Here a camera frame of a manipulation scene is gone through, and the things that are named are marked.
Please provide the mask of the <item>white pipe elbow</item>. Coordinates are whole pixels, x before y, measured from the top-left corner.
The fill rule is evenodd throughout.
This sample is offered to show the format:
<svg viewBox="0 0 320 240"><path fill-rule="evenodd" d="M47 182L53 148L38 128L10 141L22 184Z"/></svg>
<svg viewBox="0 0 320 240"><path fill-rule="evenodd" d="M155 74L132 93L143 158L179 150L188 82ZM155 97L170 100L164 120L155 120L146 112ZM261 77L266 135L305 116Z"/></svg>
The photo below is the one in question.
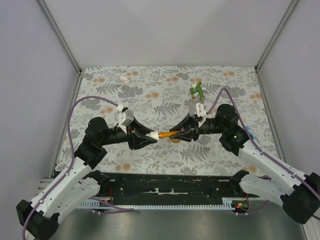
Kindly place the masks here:
<svg viewBox="0 0 320 240"><path fill-rule="evenodd" d="M160 139L160 134L158 131L151 131L150 133L147 133L145 136L153 138L157 141Z"/></svg>

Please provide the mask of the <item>orange water faucet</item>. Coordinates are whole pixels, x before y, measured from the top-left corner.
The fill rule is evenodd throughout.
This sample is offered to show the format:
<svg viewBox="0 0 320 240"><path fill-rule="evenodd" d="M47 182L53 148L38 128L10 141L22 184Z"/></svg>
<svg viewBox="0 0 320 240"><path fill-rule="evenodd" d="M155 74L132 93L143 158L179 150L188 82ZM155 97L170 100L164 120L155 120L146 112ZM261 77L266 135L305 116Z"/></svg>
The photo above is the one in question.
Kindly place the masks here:
<svg viewBox="0 0 320 240"><path fill-rule="evenodd" d="M179 143L180 140L179 139L171 139L171 136L177 134L179 131L168 131L168 132L159 132L158 133L158 137L160 139L168 139L169 142L172 143Z"/></svg>

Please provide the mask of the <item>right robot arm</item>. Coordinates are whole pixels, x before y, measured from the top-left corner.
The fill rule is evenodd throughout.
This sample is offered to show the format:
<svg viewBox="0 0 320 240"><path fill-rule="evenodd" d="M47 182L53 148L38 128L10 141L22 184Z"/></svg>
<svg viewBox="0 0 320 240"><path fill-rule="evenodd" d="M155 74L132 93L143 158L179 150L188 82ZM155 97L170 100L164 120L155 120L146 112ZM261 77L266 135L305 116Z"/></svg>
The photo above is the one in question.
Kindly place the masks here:
<svg viewBox="0 0 320 240"><path fill-rule="evenodd" d="M269 179L262 179L240 170L234 174L229 191L235 197L244 193L259 196L282 207L285 213L299 224L306 224L320 208L320 177L315 172L306 173L274 158L264 151L248 131L239 124L234 106L221 104L213 118L201 103L172 127L171 139L185 142L197 141L201 135L221 134L219 142L228 152L252 163Z"/></svg>

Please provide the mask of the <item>white pipe elbow far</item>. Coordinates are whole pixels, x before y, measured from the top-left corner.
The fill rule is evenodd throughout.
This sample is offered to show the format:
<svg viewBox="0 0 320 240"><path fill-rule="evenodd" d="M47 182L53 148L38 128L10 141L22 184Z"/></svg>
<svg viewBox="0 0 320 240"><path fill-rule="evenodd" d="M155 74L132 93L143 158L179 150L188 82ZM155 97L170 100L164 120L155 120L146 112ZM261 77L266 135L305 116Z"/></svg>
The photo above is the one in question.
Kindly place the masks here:
<svg viewBox="0 0 320 240"><path fill-rule="evenodd" d="M129 80L127 77L125 77L125 76L120 76L119 79L120 79L120 81L123 82L124 84L127 84L127 83L130 82L130 80Z"/></svg>

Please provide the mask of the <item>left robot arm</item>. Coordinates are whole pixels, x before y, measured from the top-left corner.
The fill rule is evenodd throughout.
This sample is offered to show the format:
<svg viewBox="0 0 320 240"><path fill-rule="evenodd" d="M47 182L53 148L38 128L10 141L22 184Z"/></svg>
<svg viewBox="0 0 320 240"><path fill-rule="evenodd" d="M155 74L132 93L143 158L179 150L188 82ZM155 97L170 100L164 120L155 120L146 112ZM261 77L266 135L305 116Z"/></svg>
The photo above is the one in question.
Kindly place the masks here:
<svg viewBox="0 0 320 240"><path fill-rule="evenodd" d="M127 142L131 150L138 150L158 140L158 131L124 112L119 114L119 123L114 128L109 128L102 117L91 119L82 143L71 150L71 163L31 201L21 200L17 204L22 238L30 233L37 240L50 239L60 223L84 201L110 192L109 178L95 170L107 154L105 145Z"/></svg>

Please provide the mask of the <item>green water faucet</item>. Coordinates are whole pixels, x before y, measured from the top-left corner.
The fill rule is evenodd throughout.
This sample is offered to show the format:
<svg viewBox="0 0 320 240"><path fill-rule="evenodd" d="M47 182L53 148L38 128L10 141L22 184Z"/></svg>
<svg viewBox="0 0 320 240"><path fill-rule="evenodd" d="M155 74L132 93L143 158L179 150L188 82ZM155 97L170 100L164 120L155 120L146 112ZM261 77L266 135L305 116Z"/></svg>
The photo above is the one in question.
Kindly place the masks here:
<svg viewBox="0 0 320 240"><path fill-rule="evenodd" d="M189 89L192 99L196 99L197 97L199 97L202 100L204 99L204 94L201 85L202 83L198 82L197 84L193 84Z"/></svg>

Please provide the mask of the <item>blue water faucet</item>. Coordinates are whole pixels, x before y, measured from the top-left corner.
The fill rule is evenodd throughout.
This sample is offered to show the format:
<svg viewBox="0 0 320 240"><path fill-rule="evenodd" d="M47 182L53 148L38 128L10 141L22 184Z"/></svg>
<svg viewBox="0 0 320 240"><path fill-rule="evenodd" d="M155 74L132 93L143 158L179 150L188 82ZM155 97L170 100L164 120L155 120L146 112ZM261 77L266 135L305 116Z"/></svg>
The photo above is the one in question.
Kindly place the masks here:
<svg viewBox="0 0 320 240"><path fill-rule="evenodd" d="M258 136L253 132L253 129L252 129L250 126L248 126L248 125L246 125L245 128L247 129L247 131L249 132L249 134L252 136L252 138L253 138L255 141L259 142Z"/></svg>

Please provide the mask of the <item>white green faucet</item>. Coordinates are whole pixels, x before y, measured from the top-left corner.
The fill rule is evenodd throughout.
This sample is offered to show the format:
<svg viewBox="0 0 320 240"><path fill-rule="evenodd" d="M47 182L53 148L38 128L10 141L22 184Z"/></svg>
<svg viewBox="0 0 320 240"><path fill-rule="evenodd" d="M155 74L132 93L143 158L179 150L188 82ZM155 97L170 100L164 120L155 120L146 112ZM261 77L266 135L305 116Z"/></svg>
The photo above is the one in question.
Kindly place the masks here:
<svg viewBox="0 0 320 240"><path fill-rule="evenodd" d="M203 87L201 89L201 91L198 91L196 96L201 100L201 101L204 101L205 100L205 95L206 94L209 94L210 91L208 89L206 89L205 87Z"/></svg>

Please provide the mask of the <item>floral table mat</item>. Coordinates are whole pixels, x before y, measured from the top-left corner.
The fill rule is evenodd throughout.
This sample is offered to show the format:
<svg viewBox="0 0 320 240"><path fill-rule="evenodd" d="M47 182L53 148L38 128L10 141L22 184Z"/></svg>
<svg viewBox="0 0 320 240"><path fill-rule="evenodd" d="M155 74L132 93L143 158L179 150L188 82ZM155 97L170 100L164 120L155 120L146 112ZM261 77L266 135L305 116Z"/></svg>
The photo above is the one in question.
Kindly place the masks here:
<svg viewBox="0 0 320 240"><path fill-rule="evenodd" d="M129 83L120 81L120 76ZM155 131L166 132L178 124L196 103L190 94L193 84L201 82L203 105L216 112L218 105L235 102L245 126L250 126L259 143L276 156L277 148L253 67L232 66L89 66L82 80L54 170L59 172L71 162L72 149L82 142L89 120L104 118L110 127L118 123L116 104L133 111L136 119ZM226 151L217 134L201 135L197 141L173 143L167 138L139 150L127 143L107 145L107 155L98 164L102 172L231 176L239 170L261 175L252 163Z"/></svg>

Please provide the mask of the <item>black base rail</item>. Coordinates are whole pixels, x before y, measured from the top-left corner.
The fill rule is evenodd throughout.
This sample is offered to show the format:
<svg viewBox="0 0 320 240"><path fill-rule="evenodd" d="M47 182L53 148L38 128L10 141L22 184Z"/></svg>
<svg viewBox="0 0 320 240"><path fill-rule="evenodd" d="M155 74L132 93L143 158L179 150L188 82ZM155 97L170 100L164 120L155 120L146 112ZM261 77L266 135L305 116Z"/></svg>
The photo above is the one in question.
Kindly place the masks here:
<svg viewBox="0 0 320 240"><path fill-rule="evenodd" d="M245 198L247 194L230 176L107 173L99 197L129 197L138 194L197 194Z"/></svg>

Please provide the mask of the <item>right aluminium frame post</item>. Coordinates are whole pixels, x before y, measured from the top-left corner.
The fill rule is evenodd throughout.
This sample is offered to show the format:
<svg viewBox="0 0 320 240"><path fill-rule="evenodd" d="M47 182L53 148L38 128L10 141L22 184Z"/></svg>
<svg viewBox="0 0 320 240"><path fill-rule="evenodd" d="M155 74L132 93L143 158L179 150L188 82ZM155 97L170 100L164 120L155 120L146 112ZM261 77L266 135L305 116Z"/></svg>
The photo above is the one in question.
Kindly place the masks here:
<svg viewBox="0 0 320 240"><path fill-rule="evenodd" d="M254 69L255 72L258 74L262 69L263 64L265 63L268 55L270 54L271 50L273 49L274 45L276 44L278 38L280 37L281 33L285 29L287 23L289 22L291 16L295 12L296 8L298 7L300 0L291 0L288 7L286 8L284 14L282 15L279 23L277 24L271 38L269 39L265 49L263 50L257 64L255 65Z"/></svg>

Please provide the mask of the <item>aluminium frame post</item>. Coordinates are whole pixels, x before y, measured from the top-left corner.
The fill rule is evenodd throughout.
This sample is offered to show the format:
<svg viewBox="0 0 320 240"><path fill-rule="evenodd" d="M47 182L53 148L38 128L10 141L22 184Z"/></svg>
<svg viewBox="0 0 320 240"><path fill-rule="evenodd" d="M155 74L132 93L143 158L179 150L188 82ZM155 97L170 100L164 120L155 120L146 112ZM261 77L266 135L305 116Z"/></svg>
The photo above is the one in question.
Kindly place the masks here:
<svg viewBox="0 0 320 240"><path fill-rule="evenodd" d="M53 14L51 13L47 3L45 0L36 0L38 6L40 7L44 17L46 18L48 24L50 25L51 29L53 30L54 35L56 36L59 44L62 47L62 50L65 52L68 60L70 61L70 63L72 64L74 70L76 71L76 73L78 75L81 74L82 69L78 63L78 61L76 60L74 54L71 51L70 46L68 45L60 27L58 26Z"/></svg>
<svg viewBox="0 0 320 240"><path fill-rule="evenodd" d="M268 55L270 54L271 50L273 49L274 45L276 44L278 38L280 37L281 33L285 29L287 23L289 22L291 16L295 12L296 8L298 7L300 0L291 0L288 7L286 8L284 14L282 15L279 23L277 24L271 38L269 39L265 49L263 50L257 64L255 65L254 69L255 72L258 74L262 69L263 64L265 63Z"/></svg>

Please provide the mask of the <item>left aluminium frame post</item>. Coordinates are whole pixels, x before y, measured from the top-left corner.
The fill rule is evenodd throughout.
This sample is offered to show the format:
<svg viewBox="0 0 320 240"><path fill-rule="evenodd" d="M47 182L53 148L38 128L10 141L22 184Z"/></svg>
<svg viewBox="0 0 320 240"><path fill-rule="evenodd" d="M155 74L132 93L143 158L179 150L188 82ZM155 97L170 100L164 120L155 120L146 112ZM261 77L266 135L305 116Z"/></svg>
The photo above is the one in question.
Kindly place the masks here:
<svg viewBox="0 0 320 240"><path fill-rule="evenodd" d="M59 44L62 47L62 50L65 52L68 60L70 61L70 63L72 64L74 70L76 71L76 73L78 75L81 74L82 69L78 63L78 61L76 60L74 54L71 51L70 46L68 45L60 27L58 26L53 14L51 13L47 3L45 0L36 0L38 6L40 7L44 17L46 18L48 24L50 25L51 29L53 30L54 35L56 36Z"/></svg>

